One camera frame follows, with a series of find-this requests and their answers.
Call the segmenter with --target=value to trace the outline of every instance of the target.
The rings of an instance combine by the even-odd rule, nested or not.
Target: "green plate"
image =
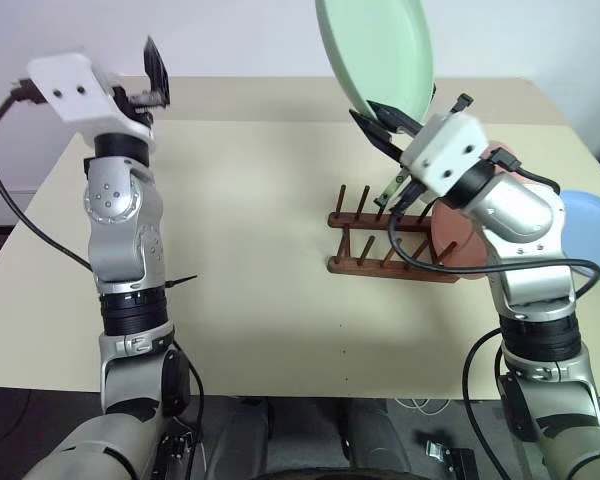
[[[354,108],[367,100],[422,121],[433,92],[433,55],[419,0],[316,0],[322,42]]]

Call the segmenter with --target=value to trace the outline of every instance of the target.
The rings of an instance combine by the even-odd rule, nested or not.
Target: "black cable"
[[[496,357],[493,359],[493,376],[498,383],[498,377],[500,377],[500,364],[502,363],[502,346],[498,347]]]
[[[198,440],[200,439],[200,430],[202,430],[202,414],[204,413],[204,387],[202,386],[202,379],[200,378],[200,375],[198,375],[198,371],[196,370],[196,367],[193,366],[193,363],[191,363],[191,360],[189,360],[189,357],[187,356],[187,354],[184,352],[184,350],[182,350],[182,347],[178,344],[178,342],[176,342],[175,340],[173,341],[173,345],[180,350],[182,353],[184,353],[185,357],[187,358],[187,363],[189,364],[189,370],[191,370],[191,373],[193,374],[194,378],[196,379],[196,383],[198,384],[198,413],[196,415],[196,425],[193,431],[193,439],[192,439],[192,446],[191,446],[191,454],[189,455],[189,459],[187,461],[187,470],[185,473],[185,477],[186,479],[191,478],[191,470],[193,468],[193,457],[195,457],[196,455],[196,447],[198,446]]]
[[[464,361],[464,367],[462,368],[462,402],[464,403],[464,409],[467,412],[467,417],[469,417],[469,423],[471,424],[471,428],[473,428],[473,431],[476,434],[476,437],[478,437],[478,441],[482,445],[482,448],[484,448],[484,451],[489,457],[489,460],[491,460],[491,463],[498,471],[500,477],[502,477],[503,480],[511,480],[511,477],[498,460],[498,457],[496,457],[496,454],[493,453],[493,450],[487,442],[487,439],[482,434],[482,430],[480,430],[480,426],[478,425],[476,416],[473,413],[473,408],[471,407],[471,400],[469,399],[469,370],[471,369],[471,362],[473,361],[473,357],[475,356],[478,349],[487,342],[487,340],[499,334],[499,328],[491,330],[490,332],[480,337],[478,341],[473,344],[471,350],[469,350],[467,358]]]
[[[20,426],[20,423],[22,423],[22,419],[24,418],[25,414],[27,413],[27,409],[29,408],[30,400],[31,400],[31,390],[29,390],[27,392],[27,398],[24,401],[24,406],[22,407],[22,411],[20,412],[20,415],[18,415],[18,418],[16,418],[16,421],[13,422],[13,425],[11,425],[11,428],[9,428],[6,432],[4,432],[2,435],[0,435],[0,442],[2,440],[4,440],[5,438],[7,438],[9,435],[11,435],[13,432],[15,432],[16,429]]]
[[[538,175],[536,173],[525,170],[522,167],[518,167],[515,169],[515,172],[519,175],[522,175],[524,178],[528,178],[534,182],[544,183],[545,185],[551,187],[556,195],[560,195],[560,185],[558,182],[551,180],[550,178],[543,177],[542,175]]]
[[[543,268],[543,267],[584,267],[592,271],[591,278],[585,283],[577,292],[576,298],[582,297],[587,293],[593,286],[600,280],[600,266],[589,260],[573,259],[573,258],[560,258],[555,260],[535,260],[530,262],[520,263],[504,263],[502,265],[485,265],[482,267],[445,267],[442,265],[433,265],[431,263],[421,262],[415,258],[411,258],[401,247],[398,242],[396,227],[398,224],[398,217],[400,214],[393,212],[389,216],[389,242],[391,247],[396,253],[408,264],[421,268],[422,270],[428,270],[436,273],[447,273],[451,275],[466,275],[472,273],[498,273],[508,272],[511,270],[524,270],[527,268]]]
[[[4,115],[7,113],[7,111],[11,108],[11,106],[16,101],[17,101],[17,99],[13,95],[9,95],[9,97],[7,97],[4,100],[4,102],[2,102],[2,105],[0,105],[0,120],[2,120],[2,118],[4,117]],[[24,214],[24,212],[20,209],[20,207],[18,206],[18,204],[13,200],[13,198],[11,198],[11,195],[9,194],[9,192],[7,191],[7,189],[5,188],[5,186],[2,183],[1,179],[0,179],[0,195],[2,196],[2,198],[4,199],[4,201],[7,203],[7,205],[9,206],[9,208],[13,211],[13,213],[15,213],[16,216],[22,221],[22,223],[24,223],[27,227],[29,227],[29,230],[31,230],[35,235],[37,235],[44,242],[46,242],[47,244],[51,245],[56,250],[59,250],[60,252],[64,253],[65,255],[67,255],[68,257],[70,257],[71,259],[75,260],[80,265],[82,265],[83,267],[85,267],[86,269],[88,269],[89,271],[91,271],[91,265],[89,265],[89,262],[87,262],[85,259],[83,259],[79,255],[76,255],[71,250],[65,248],[64,246],[62,246],[61,244],[59,244],[58,242],[56,242],[55,240],[53,240],[51,237],[49,237],[47,234],[45,234],[42,230],[40,230]]]

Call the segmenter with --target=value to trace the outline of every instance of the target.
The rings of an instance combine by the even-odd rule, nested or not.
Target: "beige table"
[[[441,80],[438,89],[445,109],[471,93],[489,136],[529,170],[600,195],[599,165],[528,83]],[[326,216],[340,184],[353,209],[365,184],[373,195],[396,172],[348,120],[335,82],[175,79],[172,101],[152,158],[167,271],[199,278],[169,291],[169,311],[208,393],[459,398],[467,351],[497,325],[485,279],[446,285],[326,271],[339,241]],[[82,255],[90,154],[74,138],[28,209]],[[355,233],[354,253],[365,239]],[[385,236],[378,240],[370,255],[386,252]],[[600,389],[600,284],[578,312]],[[0,254],[0,385],[97,390],[101,325],[90,274],[19,225]],[[476,398],[497,395],[496,344],[476,358]]]

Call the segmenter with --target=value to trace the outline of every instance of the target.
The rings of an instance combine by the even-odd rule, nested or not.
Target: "white wall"
[[[600,0],[423,3],[438,76],[528,78],[600,151]],[[174,76],[331,75],[313,0],[1,0],[0,101],[30,58],[78,46],[140,75],[147,33]],[[71,132],[48,106],[17,105],[0,128],[0,170],[26,203]]]

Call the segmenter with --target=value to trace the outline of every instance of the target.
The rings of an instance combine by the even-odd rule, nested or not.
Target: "blue plate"
[[[584,258],[600,265],[600,197],[588,192],[566,190],[560,194],[566,220],[562,249],[568,258]],[[577,269],[587,275],[587,269]]]

